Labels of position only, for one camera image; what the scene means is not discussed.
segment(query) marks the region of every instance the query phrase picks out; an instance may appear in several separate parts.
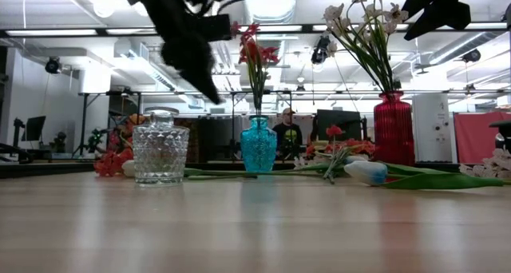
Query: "man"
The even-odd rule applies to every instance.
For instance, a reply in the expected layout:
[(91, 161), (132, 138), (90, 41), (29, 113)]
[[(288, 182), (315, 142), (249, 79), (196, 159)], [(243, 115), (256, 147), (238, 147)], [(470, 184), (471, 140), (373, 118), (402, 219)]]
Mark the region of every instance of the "man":
[(276, 125), (273, 130), (277, 133), (277, 155), (282, 156), (287, 155), (290, 152), (289, 148), (292, 148), (292, 145), (301, 145), (302, 144), (302, 131), (298, 125), (293, 125), (291, 120), (293, 118), (293, 113), (290, 108), (282, 111), (282, 123)]

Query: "red curtain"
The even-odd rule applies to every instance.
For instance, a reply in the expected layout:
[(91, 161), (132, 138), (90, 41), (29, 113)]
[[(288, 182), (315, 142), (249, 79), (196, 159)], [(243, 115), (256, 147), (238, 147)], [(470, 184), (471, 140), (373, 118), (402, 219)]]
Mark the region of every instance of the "red curtain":
[(459, 163), (480, 164), (483, 158), (491, 157), (498, 129), (489, 124), (508, 119), (511, 115), (507, 113), (455, 114)]

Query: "table surface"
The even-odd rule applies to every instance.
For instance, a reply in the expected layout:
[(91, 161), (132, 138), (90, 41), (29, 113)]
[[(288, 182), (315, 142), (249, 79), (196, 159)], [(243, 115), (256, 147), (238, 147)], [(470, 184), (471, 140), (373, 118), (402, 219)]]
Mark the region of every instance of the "table surface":
[(511, 272), (511, 188), (0, 180), (0, 272)]

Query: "black shirt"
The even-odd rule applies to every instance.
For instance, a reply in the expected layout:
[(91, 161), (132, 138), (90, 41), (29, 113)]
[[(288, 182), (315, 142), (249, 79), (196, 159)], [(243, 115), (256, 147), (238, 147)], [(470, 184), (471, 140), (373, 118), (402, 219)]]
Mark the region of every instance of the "black shirt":
[(276, 125), (273, 130), (277, 133), (277, 150), (279, 150), (284, 140), (297, 145), (302, 144), (302, 131), (298, 125), (281, 123)]

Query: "computer monitor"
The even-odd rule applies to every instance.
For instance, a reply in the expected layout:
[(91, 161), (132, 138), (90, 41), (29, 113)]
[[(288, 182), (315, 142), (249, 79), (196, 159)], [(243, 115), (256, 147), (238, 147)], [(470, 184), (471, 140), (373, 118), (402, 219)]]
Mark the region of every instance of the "computer monitor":
[(318, 138), (328, 140), (327, 128), (332, 125), (339, 126), (343, 134), (337, 136), (337, 140), (362, 140), (362, 125), (359, 112), (342, 110), (318, 110)]
[(45, 124), (46, 117), (32, 117), (26, 121), (25, 132), (22, 141), (38, 141), (42, 135), (42, 127)]

